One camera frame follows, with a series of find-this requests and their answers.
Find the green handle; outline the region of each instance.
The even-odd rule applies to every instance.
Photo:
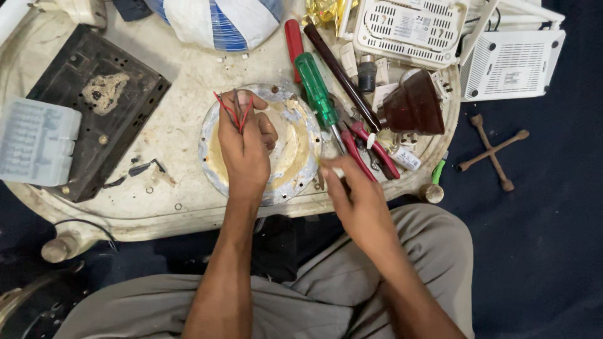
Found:
[[[442,175],[442,169],[444,168],[445,164],[446,160],[440,160],[438,165],[434,168],[434,171],[431,173],[431,181],[434,183],[434,185],[440,184],[440,175]]]
[[[308,94],[310,108],[317,112],[318,122],[323,128],[337,123],[339,117],[329,101],[329,91],[318,71],[312,54],[301,53],[295,58],[295,68],[301,75],[301,82]]]

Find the dark brown rod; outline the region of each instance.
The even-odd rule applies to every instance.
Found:
[[[318,33],[316,30],[316,27],[314,27],[314,24],[307,24],[303,31],[306,33],[306,36],[310,42],[312,42],[314,45],[314,48],[316,48],[316,52],[320,54],[331,72],[333,72],[333,75],[337,81],[339,81],[341,87],[343,87],[344,91],[348,94],[352,102],[354,102],[354,105],[356,105],[356,108],[360,114],[362,114],[362,117],[367,121],[371,131],[373,133],[377,133],[379,130],[381,130],[381,124],[375,117],[375,113],[370,109],[370,106],[364,100],[364,97],[358,90],[358,87],[356,87],[356,85],[347,76],[345,70],[333,55],[333,52],[331,52],[323,38],[320,36],[320,33]]]

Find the hand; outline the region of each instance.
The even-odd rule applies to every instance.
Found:
[[[381,184],[369,180],[350,156],[321,159],[321,166],[337,217],[352,240],[369,257],[390,246],[400,247]],[[332,168],[343,170],[349,196]]]
[[[229,177],[229,198],[257,200],[259,203],[270,178],[268,150],[274,148],[279,136],[267,115],[255,114],[253,110],[266,109],[266,101],[250,90],[237,91],[237,96],[243,112],[247,110],[251,97],[253,107],[248,112],[242,135],[230,122],[227,116],[230,113],[220,107],[218,139]],[[234,110],[232,91],[223,93],[222,101]]]

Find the left hand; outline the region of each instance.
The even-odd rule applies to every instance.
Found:
[[[251,97],[253,107],[245,120],[242,135],[230,122],[227,116],[230,112],[220,107],[218,139],[229,177],[229,198],[259,202],[270,178],[268,151],[274,148],[279,136],[266,114],[254,112],[254,109],[266,109],[266,101],[250,90],[238,90],[237,95],[243,112]],[[234,110],[232,91],[223,93],[222,101]]]

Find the screwdriver handle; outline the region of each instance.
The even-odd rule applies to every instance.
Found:
[[[287,48],[289,49],[289,59],[291,59],[293,71],[295,72],[295,82],[301,83],[302,78],[295,67],[295,58],[303,53],[302,32],[300,31],[300,24],[297,20],[290,19],[285,22],[285,36],[287,38]]]
[[[310,108],[317,112],[318,122],[322,128],[329,129],[339,120],[337,112],[329,102],[329,91],[324,84],[323,77],[318,71],[316,61],[312,54],[305,52],[295,58],[295,68],[300,73],[308,95],[308,104]]]
[[[354,132],[354,134],[359,136],[362,140],[364,140],[364,141],[368,140],[368,132],[364,130],[364,125],[360,121],[354,122],[352,124],[352,126],[350,127],[350,129],[352,130],[352,132]],[[379,155],[379,157],[381,158],[381,161],[384,163],[385,166],[387,166],[387,168],[390,169],[394,178],[400,179],[400,173],[398,172],[398,169],[394,165],[394,162],[391,161],[390,156],[383,149],[381,144],[379,144],[378,142],[375,142],[371,149],[374,150],[375,153],[377,153]]]
[[[341,139],[346,145],[348,153],[352,156],[352,158],[354,158],[362,172],[364,172],[364,174],[369,178],[369,180],[377,182],[377,179],[375,179],[375,176],[373,175],[371,170],[368,169],[367,164],[362,161],[362,158],[360,157],[360,152],[358,152],[358,149],[356,148],[356,143],[354,142],[354,138],[352,137],[350,131],[341,131]]]

